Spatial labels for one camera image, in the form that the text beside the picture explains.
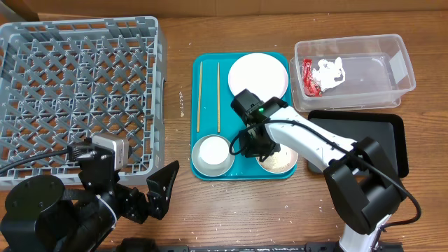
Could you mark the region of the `grey metal bowl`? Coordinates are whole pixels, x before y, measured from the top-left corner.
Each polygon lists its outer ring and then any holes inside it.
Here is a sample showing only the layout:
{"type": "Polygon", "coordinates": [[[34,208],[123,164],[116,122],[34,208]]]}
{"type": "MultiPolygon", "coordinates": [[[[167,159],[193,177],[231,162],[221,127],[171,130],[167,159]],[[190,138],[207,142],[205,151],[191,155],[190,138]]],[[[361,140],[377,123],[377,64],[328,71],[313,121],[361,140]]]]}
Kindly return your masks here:
{"type": "Polygon", "coordinates": [[[192,148],[192,152],[191,152],[191,161],[192,161],[192,165],[193,167],[202,175],[207,176],[207,177],[218,177],[221,175],[224,175],[226,172],[228,172],[230,170],[230,168],[232,167],[234,161],[235,161],[235,157],[233,155],[230,154],[230,142],[223,136],[220,135],[216,135],[216,134],[211,134],[211,135],[207,135],[202,137],[201,139],[199,139],[195,145],[192,148]],[[201,143],[207,138],[207,137],[211,137],[211,136],[219,136],[223,139],[225,139],[227,141],[227,144],[229,146],[228,148],[228,157],[227,160],[224,161],[221,164],[218,165],[210,165],[210,164],[206,164],[200,157],[199,151],[200,151],[200,145],[201,143]]]}

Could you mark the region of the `red snack wrapper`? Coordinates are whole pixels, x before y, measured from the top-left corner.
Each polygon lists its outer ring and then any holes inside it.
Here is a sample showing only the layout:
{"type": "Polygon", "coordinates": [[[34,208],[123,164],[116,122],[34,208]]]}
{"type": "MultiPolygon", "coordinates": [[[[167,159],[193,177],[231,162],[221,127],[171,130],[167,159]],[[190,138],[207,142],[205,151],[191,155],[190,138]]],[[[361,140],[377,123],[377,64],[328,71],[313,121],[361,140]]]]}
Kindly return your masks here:
{"type": "Polygon", "coordinates": [[[312,76],[312,59],[303,59],[302,61],[302,81],[304,93],[308,97],[321,96],[321,88],[312,76]]]}

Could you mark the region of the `wooden chopstick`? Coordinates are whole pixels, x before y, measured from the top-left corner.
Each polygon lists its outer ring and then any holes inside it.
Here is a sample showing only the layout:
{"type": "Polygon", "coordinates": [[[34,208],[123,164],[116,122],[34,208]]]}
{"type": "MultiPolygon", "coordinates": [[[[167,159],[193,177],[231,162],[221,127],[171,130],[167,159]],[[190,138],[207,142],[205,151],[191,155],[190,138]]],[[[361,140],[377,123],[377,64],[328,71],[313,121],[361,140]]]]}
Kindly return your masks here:
{"type": "Polygon", "coordinates": [[[217,63],[217,133],[221,133],[221,68],[217,63]]]}
{"type": "Polygon", "coordinates": [[[200,131],[200,120],[201,120],[202,73],[203,73],[203,62],[200,62],[200,66],[199,66],[198,99],[197,99],[197,132],[200,131]]]}

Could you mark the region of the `white tissue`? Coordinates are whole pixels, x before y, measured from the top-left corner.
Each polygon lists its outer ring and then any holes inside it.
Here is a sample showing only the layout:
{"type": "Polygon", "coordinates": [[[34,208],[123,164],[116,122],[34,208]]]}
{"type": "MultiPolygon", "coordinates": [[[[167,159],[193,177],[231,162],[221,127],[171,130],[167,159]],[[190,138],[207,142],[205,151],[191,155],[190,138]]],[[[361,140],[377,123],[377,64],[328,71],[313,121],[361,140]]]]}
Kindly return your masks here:
{"type": "Polygon", "coordinates": [[[333,62],[320,59],[318,69],[313,68],[311,74],[322,92],[333,89],[346,80],[346,72],[341,57],[337,57],[333,62]]]}

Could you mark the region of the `white paper cup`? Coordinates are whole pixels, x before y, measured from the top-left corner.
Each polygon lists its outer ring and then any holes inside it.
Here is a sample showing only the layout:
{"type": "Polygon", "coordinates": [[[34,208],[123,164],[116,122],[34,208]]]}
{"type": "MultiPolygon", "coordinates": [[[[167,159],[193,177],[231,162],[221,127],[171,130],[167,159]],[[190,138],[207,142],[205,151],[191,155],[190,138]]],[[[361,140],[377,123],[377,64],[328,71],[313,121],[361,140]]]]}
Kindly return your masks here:
{"type": "Polygon", "coordinates": [[[199,147],[199,156],[208,165],[219,165],[228,158],[228,143],[219,136],[207,137],[199,147]]]}

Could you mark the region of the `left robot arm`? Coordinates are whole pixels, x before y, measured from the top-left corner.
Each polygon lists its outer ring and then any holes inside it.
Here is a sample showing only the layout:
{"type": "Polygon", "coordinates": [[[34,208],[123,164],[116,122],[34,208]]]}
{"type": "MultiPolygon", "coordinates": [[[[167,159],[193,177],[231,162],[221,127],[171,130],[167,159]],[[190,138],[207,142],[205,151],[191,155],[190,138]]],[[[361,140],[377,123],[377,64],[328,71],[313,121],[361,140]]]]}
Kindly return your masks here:
{"type": "Polygon", "coordinates": [[[148,193],[119,184],[115,155],[95,151],[78,157],[83,189],[70,190],[53,175],[16,185],[5,201],[1,233],[10,251],[94,251],[122,217],[142,224],[169,209],[179,171],[174,161],[147,179],[148,193]]]}

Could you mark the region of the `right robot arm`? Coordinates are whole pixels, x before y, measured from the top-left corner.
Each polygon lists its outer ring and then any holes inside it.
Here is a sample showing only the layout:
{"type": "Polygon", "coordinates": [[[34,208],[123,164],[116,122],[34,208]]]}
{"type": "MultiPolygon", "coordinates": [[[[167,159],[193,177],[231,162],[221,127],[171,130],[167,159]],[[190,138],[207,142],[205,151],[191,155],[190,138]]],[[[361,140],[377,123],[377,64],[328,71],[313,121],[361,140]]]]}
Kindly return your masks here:
{"type": "Polygon", "coordinates": [[[344,138],[303,118],[284,100],[263,102],[243,90],[231,107],[246,129],[232,140],[240,155],[264,162],[290,148],[323,172],[333,206],[345,223],[336,251],[386,251],[379,237],[407,192],[382,146],[344,138]]]}

